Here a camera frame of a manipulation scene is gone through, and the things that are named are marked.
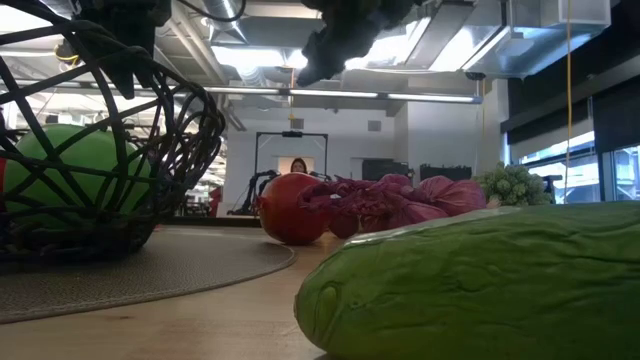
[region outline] cucumber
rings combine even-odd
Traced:
[[[480,210],[353,238],[295,316],[346,360],[640,358],[640,204]]]

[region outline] red tomato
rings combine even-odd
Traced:
[[[258,198],[262,228],[272,238],[288,245],[308,245],[329,225],[328,213],[312,213],[298,205],[298,195],[321,180],[302,173],[275,178]]]

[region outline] yellow cord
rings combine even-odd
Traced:
[[[78,55],[74,55],[74,56],[70,56],[70,57],[62,57],[62,56],[58,56],[58,45],[56,45],[55,48],[53,48],[53,53],[55,54],[56,58],[60,61],[73,61],[73,63],[75,64],[75,62],[78,60],[79,56]]]
[[[568,139],[567,139],[567,158],[565,165],[565,173],[564,173],[564,203],[568,204],[569,199],[567,198],[568,194],[568,185],[569,185],[569,164],[571,161],[571,155],[569,150],[571,149],[571,132],[573,126],[573,95],[571,93],[571,0],[567,0],[567,113],[569,124],[568,128]]]
[[[486,112],[486,102],[484,98],[487,97],[487,79],[482,79],[482,142],[484,144],[484,135],[485,135],[485,112]]]

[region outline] green ball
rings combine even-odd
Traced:
[[[76,125],[65,125],[65,124],[53,124],[53,125],[45,125],[43,126],[43,130],[49,141],[52,143],[53,147],[58,147],[64,141],[69,139],[71,136],[77,134],[84,127],[76,126]],[[44,160],[46,158],[46,152],[42,148],[40,142],[35,137],[33,132],[28,133],[18,143],[16,144],[16,148],[26,157]],[[135,148],[131,144],[126,144],[126,152],[127,154],[131,154],[135,152]],[[115,140],[113,138],[113,133],[111,132],[102,132],[96,131],[93,132],[81,140],[77,141],[75,144],[71,145],[68,149],[66,149],[62,154],[60,154],[60,158],[63,163],[66,165],[79,166],[84,168],[91,168],[95,170],[103,170],[103,171],[113,171],[113,169],[117,166],[117,158],[116,158],[116,147]],[[133,176],[135,174],[138,165],[140,164],[141,158],[137,158],[134,161],[129,163],[129,175]],[[151,169],[149,164],[145,161],[138,176],[148,178]],[[4,178],[4,191],[9,192],[19,186],[29,175],[31,172],[27,170],[24,166],[22,166],[19,162],[8,160],[5,171]],[[47,169],[45,170],[45,174],[58,185],[63,192],[65,192],[77,206],[84,207],[80,198],[75,194],[75,192],[71,189],[69,184],[64,180],[59,171],[55,169]],[[98,197],[98,193],[100,188],[102,187],[105,177],[99,175],[89,175],[85,173],[71,172],[71,175],[78,182],[80,188],[85,192],[85,194],[92,201],[94,207],[96,206],[96,200]],[[125,187],[122,192],[124,192],[129,187],[131,181],[125,182]],[[106,195],[102,200],[100,208],[104,208],[111,196],[113,191],[115,190],[116,179],[113,179],[109,184]],[[142,198],[147,191],[149,190],[149,184],[137,182],[129,196],[123,202],[123,206],[120,208],[121,214],[130,214],[135,209],[135,205]],[[64,200],[56,194],[49,186],[47,186],[41,180],[36,180],[33,184],[31,184],[28,188],[23,190],[20,195],[26,196],[33,200],[37,200],[43,203],[45,206],[68,206]],[[22,211],[29,209],[30,207],[24,205],[22,203],[6,201],[7,212],[13,213],[17,211]],[[84,224],[91,224],[93,219],[81,218],[75,213],[66,212],[66,216],[79,220]],[[70,227],[67,223],[62,220],[59,220],[48,214],[38,214],[32,215],[28,217],[18,217],[15,219],[18,223],[32,223],[39,222],[42,226],[50,229],[65,229]]]

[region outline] black frame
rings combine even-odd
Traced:
[[[327,163],[328,163],[328,154],[329,154],[329,134],[316,134],[316,133],[303,133],[303,132],[288,132],[288,131],[283,131],[283,132],[263,132],[263,131],[259,131],[256,133],[256,144],[255,144],[255,157],[253,160],[253,174],[257,174],[258,173],[258,153],[260,152],[260,148],[258,146],[258,143],[260,142],[260,137],[262,135],[279,135],[282,136],[283,138],[303,138],[305,136],[319,136],[324,138],[324,175],[328,175],[327,174]]]

